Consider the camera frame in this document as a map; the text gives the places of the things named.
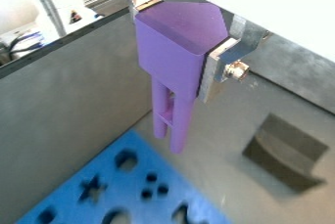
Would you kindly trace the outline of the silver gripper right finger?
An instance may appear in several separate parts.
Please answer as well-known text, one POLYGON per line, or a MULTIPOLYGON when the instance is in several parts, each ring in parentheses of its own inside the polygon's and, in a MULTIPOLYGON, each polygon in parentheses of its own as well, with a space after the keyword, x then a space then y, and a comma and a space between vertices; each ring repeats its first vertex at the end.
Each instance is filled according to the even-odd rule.
POLYGON ((241 81, 249 66, 242 58, 257 48, 266 30, 238 15, 233 16, 229 37, 209 51, 202 69, 197 97, 207 103, 220 93, 222 83, 233 78, 241 81))

